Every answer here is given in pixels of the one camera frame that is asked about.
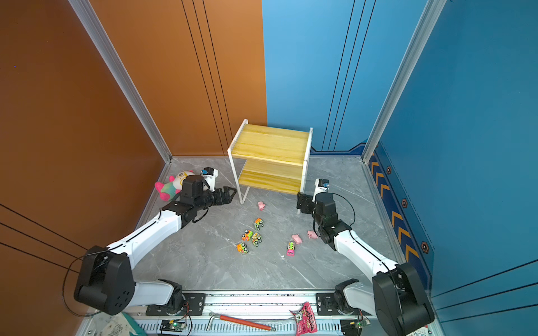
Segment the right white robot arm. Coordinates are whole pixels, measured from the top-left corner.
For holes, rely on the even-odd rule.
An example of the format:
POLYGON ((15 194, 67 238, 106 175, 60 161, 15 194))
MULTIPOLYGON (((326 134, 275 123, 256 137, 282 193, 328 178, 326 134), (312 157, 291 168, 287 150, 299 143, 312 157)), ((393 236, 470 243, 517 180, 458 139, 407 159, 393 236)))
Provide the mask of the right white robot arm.
POLYGON ((335 288, 340 310, 371 313, 387 335, 408 335, 434 322, 435 313, 417 270, 410 263, 386 258, 362 240, 338 217, 332 193, 298 193, 296 208, 312 216, 314 231, 325 244, 369 278, 369 286, 351 279, 335 288))

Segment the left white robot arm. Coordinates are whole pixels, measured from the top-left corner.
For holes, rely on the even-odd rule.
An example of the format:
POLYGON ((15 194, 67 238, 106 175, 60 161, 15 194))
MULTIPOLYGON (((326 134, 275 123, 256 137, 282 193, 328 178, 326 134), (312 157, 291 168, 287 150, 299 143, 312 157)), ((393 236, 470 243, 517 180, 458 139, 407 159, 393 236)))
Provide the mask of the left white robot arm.
POLYGON ((232 203, 237 189, 216 188, 213 175, 189 175, 179 193, 147 224, 106 247, 94 246, 81 257, 74 287, 75 301, 107 315, 129 307, 148 306, 166 314, 179 312, 185 302, 182 286, 174 281, 137 281, 136 265, 170 235, 202 219, 199 212, 232 203))

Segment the green orange toy truck top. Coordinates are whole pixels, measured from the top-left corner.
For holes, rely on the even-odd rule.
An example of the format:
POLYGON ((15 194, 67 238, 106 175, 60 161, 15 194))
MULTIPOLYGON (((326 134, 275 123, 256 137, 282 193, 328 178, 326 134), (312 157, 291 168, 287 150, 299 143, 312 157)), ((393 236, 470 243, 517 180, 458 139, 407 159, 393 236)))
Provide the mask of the green orange toy truck top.
POLYGON ((257 218, 255 221, 254 221, 254 228, 256 230, 260 230, 264 227, 264 221, 262 218, 257 218))

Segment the orange toy truck middle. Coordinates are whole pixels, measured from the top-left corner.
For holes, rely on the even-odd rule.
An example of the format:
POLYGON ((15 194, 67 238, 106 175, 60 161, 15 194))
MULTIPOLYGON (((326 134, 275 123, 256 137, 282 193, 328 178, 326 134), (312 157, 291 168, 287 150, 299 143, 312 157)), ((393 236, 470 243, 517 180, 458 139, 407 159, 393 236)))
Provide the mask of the orange toy truck middle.
POLYGON ((242 235, 242 240, 245 242, 250 242, 253 234, 254 233, 251 230, 246 230, 245 233, 242 235))

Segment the pink toy truck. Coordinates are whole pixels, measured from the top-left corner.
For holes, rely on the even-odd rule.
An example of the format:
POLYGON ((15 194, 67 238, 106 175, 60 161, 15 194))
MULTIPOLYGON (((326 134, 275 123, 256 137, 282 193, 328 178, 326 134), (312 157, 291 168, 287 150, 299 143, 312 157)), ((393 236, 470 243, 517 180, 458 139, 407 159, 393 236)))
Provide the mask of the pink toy truck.
POLYGON ((287 245, 287 256, 295 256, 296 243, 290 241, 287 245))

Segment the plush doll pink white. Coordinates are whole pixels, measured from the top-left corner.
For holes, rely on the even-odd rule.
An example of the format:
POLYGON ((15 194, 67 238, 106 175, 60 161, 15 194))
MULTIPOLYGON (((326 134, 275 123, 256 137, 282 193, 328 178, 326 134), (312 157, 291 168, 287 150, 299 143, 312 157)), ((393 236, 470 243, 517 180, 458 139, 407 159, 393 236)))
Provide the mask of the plush doll pink white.
POLYGON ((169 201, 182 191, 183 181, 186 177, 194 175, 193 171, 183 171, 176 176, 170 176, 167 183, 155 182, 154 186, 163 201, 169 201))

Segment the green toy truck middle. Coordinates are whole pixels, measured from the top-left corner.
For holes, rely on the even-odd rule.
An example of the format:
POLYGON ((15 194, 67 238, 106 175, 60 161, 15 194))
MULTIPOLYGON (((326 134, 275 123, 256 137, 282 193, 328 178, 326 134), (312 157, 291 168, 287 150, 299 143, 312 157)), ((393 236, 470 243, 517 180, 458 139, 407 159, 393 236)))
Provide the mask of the green toy truck middle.
POLYGON ((259 244, 262 242, 262 237, 259 233, 254 232, 250 237, 250 241, 253 243, 253 245, 259 246, 259 244))

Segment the orange green toy truck bottom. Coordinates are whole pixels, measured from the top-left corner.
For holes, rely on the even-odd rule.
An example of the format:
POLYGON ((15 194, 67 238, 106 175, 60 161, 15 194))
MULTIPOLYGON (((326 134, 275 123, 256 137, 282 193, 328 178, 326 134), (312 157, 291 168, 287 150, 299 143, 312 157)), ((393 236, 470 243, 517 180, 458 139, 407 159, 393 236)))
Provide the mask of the orange green toy truck bottom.
POLYGON ((246 253, 249 253, 249 249, 246 245, 246 243, 239 243, 236 245, 236 249, 238 250, 239 253, 241 254, 246 254, 246 253))

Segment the pink snack packet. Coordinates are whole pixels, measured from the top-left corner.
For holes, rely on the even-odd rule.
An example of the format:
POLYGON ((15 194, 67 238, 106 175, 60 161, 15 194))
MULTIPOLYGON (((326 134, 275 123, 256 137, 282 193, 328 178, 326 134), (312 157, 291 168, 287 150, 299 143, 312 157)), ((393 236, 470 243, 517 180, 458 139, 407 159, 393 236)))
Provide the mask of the pink snack packet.
POLYGON ((296 323, 296 336, 318 332, 315 314, 309 302, 305 302, 299 310, 290 313, 296 323))

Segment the circuit board right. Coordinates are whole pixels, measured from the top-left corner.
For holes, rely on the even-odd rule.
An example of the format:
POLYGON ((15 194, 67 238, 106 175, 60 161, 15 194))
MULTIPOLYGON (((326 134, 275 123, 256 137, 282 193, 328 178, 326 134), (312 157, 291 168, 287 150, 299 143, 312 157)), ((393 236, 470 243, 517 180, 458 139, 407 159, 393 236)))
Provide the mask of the circuit board right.
POLYGON ((371 322, 368 319, 363 320, 352 320, 352 319, 341 319, 340 320, 340 330, 343 333, 343 336, 361 336, 365 327, 370 326, 371 322))

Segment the green circuit board left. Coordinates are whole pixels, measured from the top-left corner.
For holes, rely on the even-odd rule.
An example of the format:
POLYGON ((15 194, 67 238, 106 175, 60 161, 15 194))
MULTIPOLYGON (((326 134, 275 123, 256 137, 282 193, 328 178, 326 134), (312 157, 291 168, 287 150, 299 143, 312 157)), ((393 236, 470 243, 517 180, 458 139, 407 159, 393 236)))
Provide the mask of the green circuit board left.
POLYGON ((162 320, 159 333, 162 335, 185 335, 187 323, 180 320, 162 320))

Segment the teal cloth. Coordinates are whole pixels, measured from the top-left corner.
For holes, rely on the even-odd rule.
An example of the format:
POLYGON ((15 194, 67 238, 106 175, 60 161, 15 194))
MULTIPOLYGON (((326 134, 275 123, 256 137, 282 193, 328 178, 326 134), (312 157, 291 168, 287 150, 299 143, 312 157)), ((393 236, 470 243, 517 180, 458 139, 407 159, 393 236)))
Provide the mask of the teal cloth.
POLYGON ((146 336, 137 322, 128 314, 96 316, 90 324, 89 335, 96 336, 146 336))

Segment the white shelf frame with wood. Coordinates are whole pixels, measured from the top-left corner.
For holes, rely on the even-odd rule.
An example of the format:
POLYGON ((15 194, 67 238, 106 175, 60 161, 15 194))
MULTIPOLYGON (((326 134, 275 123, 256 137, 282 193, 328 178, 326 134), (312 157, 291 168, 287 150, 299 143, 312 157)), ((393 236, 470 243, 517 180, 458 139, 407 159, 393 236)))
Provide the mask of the white shelf frame with wood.
POLYGON ((302 132, 243 120, 227 150, 240 203, 252 188, 304 192, 312 138, 312 128, 302 132))

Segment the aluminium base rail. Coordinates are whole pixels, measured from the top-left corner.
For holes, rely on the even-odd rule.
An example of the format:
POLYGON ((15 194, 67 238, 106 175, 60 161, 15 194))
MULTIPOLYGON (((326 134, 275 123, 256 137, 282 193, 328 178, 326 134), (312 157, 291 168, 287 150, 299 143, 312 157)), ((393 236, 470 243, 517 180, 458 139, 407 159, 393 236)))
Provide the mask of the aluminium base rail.
POLYGON ((187 323, 185 335, 295 335, 296 323, 291 311, 299 310, 309 302, 315 314, 317 335, 343 335, 341 319, 368 319, 370 326, 361 335, 384 335, 378 319, 365 310, 342 314, 336 309, 332 290, 266 290, 266 291, 186 291, 184 297, 191 300, 176 315, 147 314, 145 307, 131 307, 125 313, 147 332, 162 335, 162 320, 180 320, 187 323), (274 327, 276 331, 241 326, 214 320, 210 331, 205 328, 212 314, 221 314, 274 327))

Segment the red handled tool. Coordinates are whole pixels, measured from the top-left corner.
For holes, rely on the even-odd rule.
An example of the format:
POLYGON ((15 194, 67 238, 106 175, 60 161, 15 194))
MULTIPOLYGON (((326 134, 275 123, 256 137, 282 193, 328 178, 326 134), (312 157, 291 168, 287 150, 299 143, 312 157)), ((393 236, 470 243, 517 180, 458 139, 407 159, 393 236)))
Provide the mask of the red handled tool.
POLYGON ((207 326, 205 328, 206 331, 211 330, 212 325, 213 325, 213 321, 216 320, 216 319, 221 320, 221 321, 230 322, 230 323, 235 323, 235 324, 238 324, 238 325, 241 325, 241 326, 247 326, 247 327, 251 327, 251 328, 261 329, 261 330, 265 330, 265 331, 276 331, 276 329, 274 327, 271 327, 271 326, 267 326, 267 325, 264 325, 264 324, 261 324, 261 323, 256 323, 256 322, 248 321, 248 320, 244 320, 244 319, 238 319, 238 318, 234 318, 234 317, 231 317, 231 316, 221 315, 221 314, 212 314, 210 316, 210 320, 207 323, 207 326))

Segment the aluminium corner post left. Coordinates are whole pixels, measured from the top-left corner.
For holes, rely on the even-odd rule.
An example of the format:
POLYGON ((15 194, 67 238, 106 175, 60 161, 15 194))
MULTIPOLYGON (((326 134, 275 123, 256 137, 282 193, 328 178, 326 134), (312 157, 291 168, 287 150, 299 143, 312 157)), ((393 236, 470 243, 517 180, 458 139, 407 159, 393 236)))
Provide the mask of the aluminium corner post left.
POLYGON ((110 73, 138 117, 161 158, 165 163, 171 162, 173 158, 171 150, 166 144, 164 137, 152 118, 136 85, 131 79, 126 66, 123 64, 123 61, 112 43, 112 40, 109 38, 104 26, 100 22, 92 4, 87 0, 69 0, 69 4, 83 25, 88 36, 91 38, 91 41, 98 50, 101 58, 104 60, 110 73))

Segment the aluminium corner post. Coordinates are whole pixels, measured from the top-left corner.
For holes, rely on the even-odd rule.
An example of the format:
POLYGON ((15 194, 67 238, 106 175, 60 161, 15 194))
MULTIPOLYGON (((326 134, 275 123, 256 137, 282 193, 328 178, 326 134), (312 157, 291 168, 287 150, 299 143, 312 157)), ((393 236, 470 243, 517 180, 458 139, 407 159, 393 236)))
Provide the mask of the aluminium corner post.
POLYGON ((413 36, 409 42, 406 52, 399 65, 398 71, 392 82, 392 85, 388 91, 388 95, 382 105, 380 113, 374 123, 371 134, 368 137, 368 141, 365 145, 363 154, 361 156, 362 162, 367 164, 371 156, 374 154, 375 148, 381 140, 392 114, 395 111, 403 91, 409 78, 413 73, 418 60, 434 30, 434 27, 443 11, 447 1, 446 0, 429 0, 427 1, 422 15, 418 21, 413 36))
POLYGON ((138 117, 161 158, 165 163, 171 162, 173 158, 171 150, 166 144, 164 137, 152 118, 136 85, 131 79, 126 66, 123 64, 123 61, 112 43, 112 40, 109 38, 104 26, 100 22, 92 4, 87 0, 69 0, 69 4, 83 25, 88 36, 91 38, 91 41, 98 50, 101 58, 104 60, 110 73, 138 117))

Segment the aluminium corner post right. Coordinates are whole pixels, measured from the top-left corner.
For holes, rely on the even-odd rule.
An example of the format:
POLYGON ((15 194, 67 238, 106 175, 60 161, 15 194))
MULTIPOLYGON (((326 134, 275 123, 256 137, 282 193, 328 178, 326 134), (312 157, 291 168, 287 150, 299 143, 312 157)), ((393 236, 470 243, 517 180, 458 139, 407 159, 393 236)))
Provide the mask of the aluminium corner post right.
POLYGON ((395 111, 403 91, 409 78, 413 73, 418 60, 434 30, 434 27, 443 11, 447 1, 446 0, 429 0, 427 1, 422 15, 418 21, 413 36, 409 42, 406 52, 399 65, 398 71, 392 82, 392 85, 388 91, 388 95, 382 105, 380 113, 374 123, 371 134, 368 137, 368 141, 365 145, 363 154, 361 156, 362 162, 367 164, 371 156, 374 154, 375 148, 381 140, 392 114, 395 111))

